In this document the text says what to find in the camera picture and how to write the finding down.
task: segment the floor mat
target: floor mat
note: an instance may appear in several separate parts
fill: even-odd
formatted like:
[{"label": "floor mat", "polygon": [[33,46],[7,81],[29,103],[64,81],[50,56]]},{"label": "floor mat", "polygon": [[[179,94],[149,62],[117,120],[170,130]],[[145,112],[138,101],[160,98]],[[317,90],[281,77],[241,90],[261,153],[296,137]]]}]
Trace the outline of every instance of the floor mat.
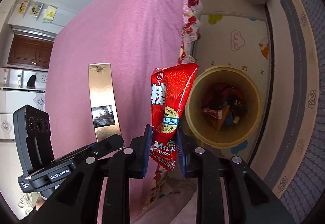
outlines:
[{"label": "floor mat", "polygon": [[[253,18],[222,15],[201,15],[201,38],[193,57],[200,66],[198,75],[207,68],[226,65],[240,69],[257,86],[262,109],[269,91],[270,49],[266,22]],[[229,149],[211,149],[225,158],[238,154],[248,161],[259,135],[260,126],[248,139]]]}]

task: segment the trash can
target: trash can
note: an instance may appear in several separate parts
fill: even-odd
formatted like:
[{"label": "trash can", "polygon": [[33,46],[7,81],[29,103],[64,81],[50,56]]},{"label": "trash can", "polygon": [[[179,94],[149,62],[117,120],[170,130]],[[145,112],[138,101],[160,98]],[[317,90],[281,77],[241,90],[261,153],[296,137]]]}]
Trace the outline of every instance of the trash can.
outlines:
[{"label": "trash can", "polygon": [[[229,83],[242,90],[247,113],[236,126],[216,131],[203,114],[203,99],[215,83]],[[194,81],[185,106],[186,121],[193,134],[214,148],[231,148],[245,141],[257,128],[262,117],[262,102],[254,82],[242,71],[226,66],[208,68]]]}]

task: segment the red candy bag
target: red candy bag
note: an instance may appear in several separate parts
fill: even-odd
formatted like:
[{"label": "red candy bag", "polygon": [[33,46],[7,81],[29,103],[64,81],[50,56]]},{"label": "red candy bag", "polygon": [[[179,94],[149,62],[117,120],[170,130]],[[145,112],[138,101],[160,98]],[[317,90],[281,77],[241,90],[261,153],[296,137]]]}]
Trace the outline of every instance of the red candy bag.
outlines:
[{"label": "red candy bag", "polygon": [[195,63],[156,68],[151,76],[152,145],[150,157],[168,171],[176,162],[176,128],[198,70]]}]

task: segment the brown wooden cabinet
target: brown wooden cabinet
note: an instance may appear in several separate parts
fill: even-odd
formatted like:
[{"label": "brown wooden cabinet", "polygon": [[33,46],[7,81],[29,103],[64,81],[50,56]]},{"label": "brown wooden cabinet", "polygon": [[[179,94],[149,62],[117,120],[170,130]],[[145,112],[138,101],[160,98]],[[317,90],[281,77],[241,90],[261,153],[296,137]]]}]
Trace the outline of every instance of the brown wooden cabinet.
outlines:
[{"label": "brown wooden cabinet", "polygon": [[15,35],[8,64],[48,69],[53,42]]}]

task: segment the l'oreal box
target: l'oreal box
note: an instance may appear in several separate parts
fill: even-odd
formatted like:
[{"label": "l'oreal box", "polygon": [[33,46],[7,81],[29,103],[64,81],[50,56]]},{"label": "l'oreal box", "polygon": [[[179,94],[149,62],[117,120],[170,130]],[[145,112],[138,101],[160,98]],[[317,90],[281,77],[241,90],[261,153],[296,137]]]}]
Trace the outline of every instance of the l'oreal box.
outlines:
[{"label": "l'oreal box", "polygon": [[97,141],[121,135],[110,64],[88,65],[90,104]]}]

